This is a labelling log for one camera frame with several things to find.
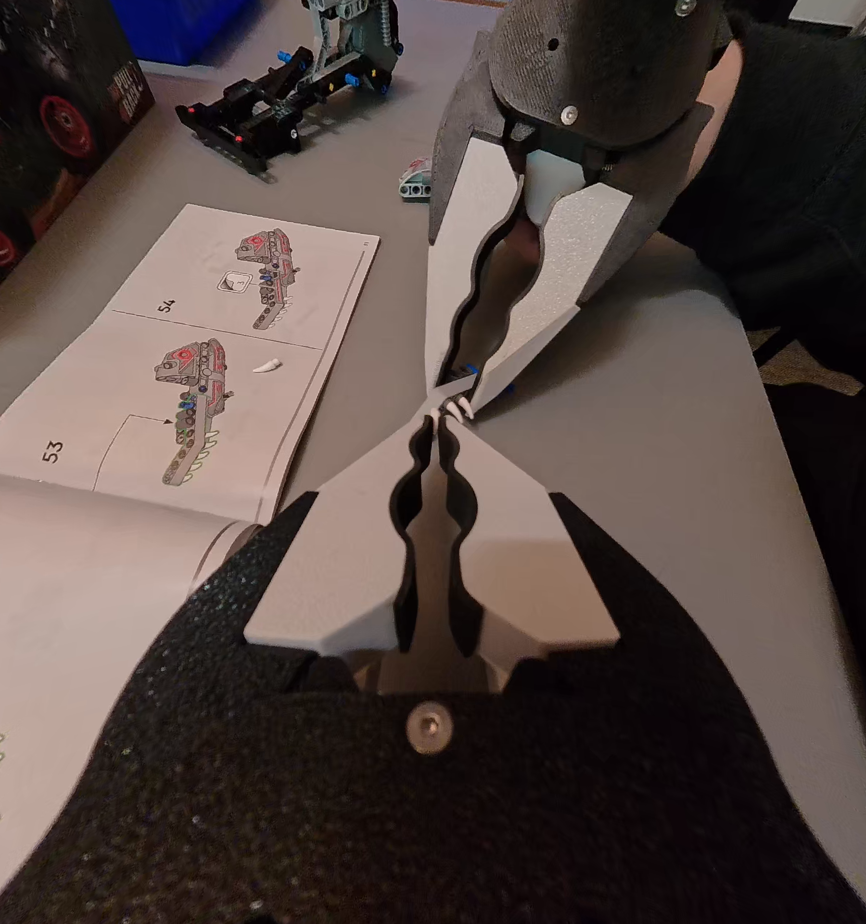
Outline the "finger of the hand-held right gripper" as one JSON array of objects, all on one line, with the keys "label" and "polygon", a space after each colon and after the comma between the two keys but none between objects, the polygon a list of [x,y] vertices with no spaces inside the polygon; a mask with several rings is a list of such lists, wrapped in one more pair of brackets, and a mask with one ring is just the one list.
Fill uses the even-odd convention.
[{"label": "finger of the hand-held right gripper", "polygon": [[516,218],[522,185],[500,144],[469,140],[437,237],[428,248],[427,392],[445,383],[458,357],[462,328],[480,298],[485,259]]},{"label": "finger of the hand-held right gripper", "polygon": [[525,210],[540,218],[540,263],[531,285],[509,309],[507,331],[478,376],[470,407],[483,410],[577,315],[578,300],[598,271],[633,196],[603,182],[586,183],[580,165],[554,154],[527,156]]}]

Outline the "grey toy jaw with teeth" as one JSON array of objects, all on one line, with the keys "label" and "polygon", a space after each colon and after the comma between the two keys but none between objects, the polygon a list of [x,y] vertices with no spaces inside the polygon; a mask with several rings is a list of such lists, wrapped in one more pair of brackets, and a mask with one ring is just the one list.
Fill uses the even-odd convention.
[{"label": "grey toy jaw with teeth", "polygon": [[445,418],[460,424],[473,422],[476,411],[472,407],[472,397],[480,374],[479,367],[472,363],[437,372],[433,361],[426,359],[427,397],[417,411],[419,417],[429,417],[434,425]]}]

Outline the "person's dark pants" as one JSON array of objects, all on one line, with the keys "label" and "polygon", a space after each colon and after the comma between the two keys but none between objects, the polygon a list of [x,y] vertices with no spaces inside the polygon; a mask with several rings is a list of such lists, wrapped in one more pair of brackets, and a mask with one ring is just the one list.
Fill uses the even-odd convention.
[{"label": "person's dark pants", "polygon": [[805,502],[853,646],[866,703],[866,387],[829,387],[783,328],[748,334],[793,474]]}]

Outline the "blue plastic bin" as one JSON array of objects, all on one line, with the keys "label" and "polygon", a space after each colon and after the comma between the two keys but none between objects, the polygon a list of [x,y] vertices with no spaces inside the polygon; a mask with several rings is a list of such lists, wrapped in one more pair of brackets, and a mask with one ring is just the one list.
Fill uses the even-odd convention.
[{"label": "blue plastic bin", "polygon": [[112,1],[135,58],[189,65],[255,1]]}]

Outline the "person's right forearm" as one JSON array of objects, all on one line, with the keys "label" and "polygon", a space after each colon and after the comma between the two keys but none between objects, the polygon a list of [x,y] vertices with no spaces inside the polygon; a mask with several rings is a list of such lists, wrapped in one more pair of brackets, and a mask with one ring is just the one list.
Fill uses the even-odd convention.
[{"label": "person's right forearm", "polygon": [[716,273],[748,328],[866,338],[866,35],[729,20],[739,83],[661,231]]}]

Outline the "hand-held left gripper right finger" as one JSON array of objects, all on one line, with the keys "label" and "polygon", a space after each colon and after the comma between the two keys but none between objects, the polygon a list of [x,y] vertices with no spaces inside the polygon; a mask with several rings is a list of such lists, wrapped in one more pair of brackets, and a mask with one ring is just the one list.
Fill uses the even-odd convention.
[{"label": "hand-held left gripper right finger", "polygon": [[438,443],[459,529],[448,601],[460,653],[506,683],[519,662],[616,645],[620,631],[547,490],[453,418],[440,420]]}]

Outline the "open instruction booklet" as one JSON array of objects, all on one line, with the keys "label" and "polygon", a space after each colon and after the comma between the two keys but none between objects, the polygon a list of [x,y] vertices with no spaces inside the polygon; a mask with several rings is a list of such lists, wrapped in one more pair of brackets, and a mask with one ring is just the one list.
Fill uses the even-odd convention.
[{"label": "open instruction booklet", "polygon": [[1,414],[0,891],[151,641],[273,515],[378,246],[187,205]]}]

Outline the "black toy brick chassis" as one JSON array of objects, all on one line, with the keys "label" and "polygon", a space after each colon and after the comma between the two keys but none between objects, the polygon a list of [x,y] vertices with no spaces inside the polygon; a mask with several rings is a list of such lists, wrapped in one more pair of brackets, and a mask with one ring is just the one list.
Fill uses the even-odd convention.
[{"label": "black toy brick chassis", "polygon": [[228,86],[213,103],[174,112],[196,140],[251,176],[265,179],[270,161],[301,150],[307,110],[342,90],[386,96],[404,53],[394,1],[303,1],[314,48],[279,51],[279,67]]}]

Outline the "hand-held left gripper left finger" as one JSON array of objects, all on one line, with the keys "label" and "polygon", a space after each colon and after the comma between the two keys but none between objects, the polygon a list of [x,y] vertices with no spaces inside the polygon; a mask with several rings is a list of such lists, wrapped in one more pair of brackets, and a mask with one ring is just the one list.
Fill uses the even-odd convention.
[{"label": "hand-held left gripper left finger", "polygon": [[248,643],[336,657],[354,671],[409,652],[418,588],[408,527],[434,435],[431,416],[414,418],[318,489],[244,629]]}]

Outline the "grey desk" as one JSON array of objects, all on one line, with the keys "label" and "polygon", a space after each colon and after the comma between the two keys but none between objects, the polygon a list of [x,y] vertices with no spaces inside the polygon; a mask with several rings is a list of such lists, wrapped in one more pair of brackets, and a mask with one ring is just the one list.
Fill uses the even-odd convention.
[{"label": "grey desk", "polygon": [[[385,99],[341,94],[300,154],[254,179],[173,112],[311,37],[265,2],[221,67],[153,71],[153,110],[0,286],[0,414],[84,330],[186,203],[369,233],[381,246],[283,500],[388,436],[425,393],[426,211],[396,181],[429,151],[496,9],[399,2]],[[489,442],[567,494],[696,620],[786,785],[866,901],[866,720],[823,560],[747,337],[693,255],[654,238],[532,364]]]}]

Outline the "dark toy set box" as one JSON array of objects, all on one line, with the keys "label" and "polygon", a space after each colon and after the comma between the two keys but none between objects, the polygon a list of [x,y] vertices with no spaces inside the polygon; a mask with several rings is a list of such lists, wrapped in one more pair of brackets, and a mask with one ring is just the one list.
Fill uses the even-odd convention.
[{"label": "dark toy set box", "polygon": [[111,2],[0,1],[0,285],[153,103]]}]

